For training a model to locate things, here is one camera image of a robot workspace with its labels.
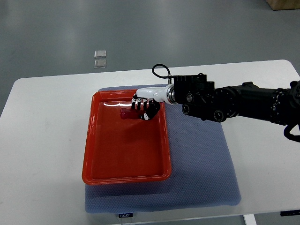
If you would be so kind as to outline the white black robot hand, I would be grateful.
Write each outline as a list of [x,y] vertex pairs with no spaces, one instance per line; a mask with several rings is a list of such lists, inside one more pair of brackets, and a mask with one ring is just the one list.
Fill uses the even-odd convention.
[[143,110],[142,120],[153,119],[160,110],[160,103],[175,104],[175,92],[173,86],[140,88],[133,95],[131,108]]

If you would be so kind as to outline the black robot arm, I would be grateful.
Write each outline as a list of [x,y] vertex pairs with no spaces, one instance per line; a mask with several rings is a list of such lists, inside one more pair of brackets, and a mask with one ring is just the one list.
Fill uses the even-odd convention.
[[141,111],[142,120],[151,120],[160,110],[160,103],[180,104],[187,116],[224,122],[236,116],[269,121],[285,126],[284,136],[295,142],[291,134],[300,125],[300,83],[292,81],[287,89],[259,88],[252,82],[239,86],[215,88],[205,74],[170,76],[173,83],[165,87],[138,89],[131,107]]

